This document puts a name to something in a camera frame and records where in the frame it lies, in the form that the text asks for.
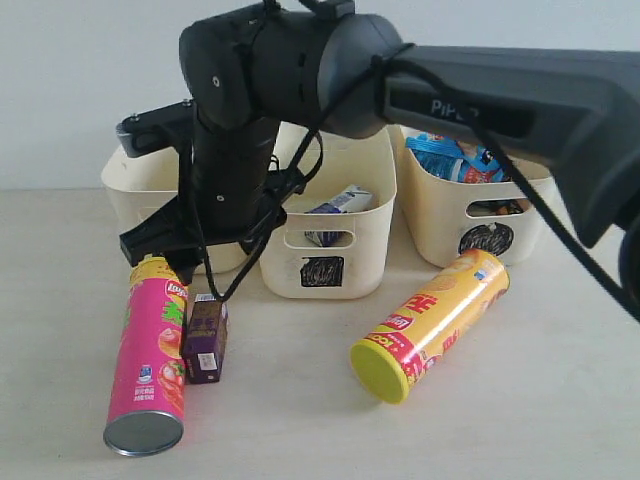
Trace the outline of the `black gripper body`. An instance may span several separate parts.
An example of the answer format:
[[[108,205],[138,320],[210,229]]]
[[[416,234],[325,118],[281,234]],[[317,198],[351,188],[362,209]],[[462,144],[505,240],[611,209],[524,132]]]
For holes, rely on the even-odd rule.
[[[241,246],[244,228],[234,223],[225,209],[210,204],[198,208],[198,218],[179,198],[174,197],[136,227],[119,236],[120,248],[130,265],[138,265],[146,256],[161,256],[189,285],[204,271],[207,246],[211,269],[222,273],[238,268],[248,258]]]

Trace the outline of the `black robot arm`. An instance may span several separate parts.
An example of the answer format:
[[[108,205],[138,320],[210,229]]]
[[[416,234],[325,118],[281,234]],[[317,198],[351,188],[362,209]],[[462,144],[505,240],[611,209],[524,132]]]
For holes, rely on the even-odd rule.
[[[639,313],[639,55],[418,46],[351,1],[262,1],[179,38],[186,101],[124,119],[127,155],[179,156],[177,195],[123,233],[184,282],[207,247],[256,262],[310,175],[270,170],[282,122],[363,139],[398,124],[488,148],[547,225],[630,315]]]

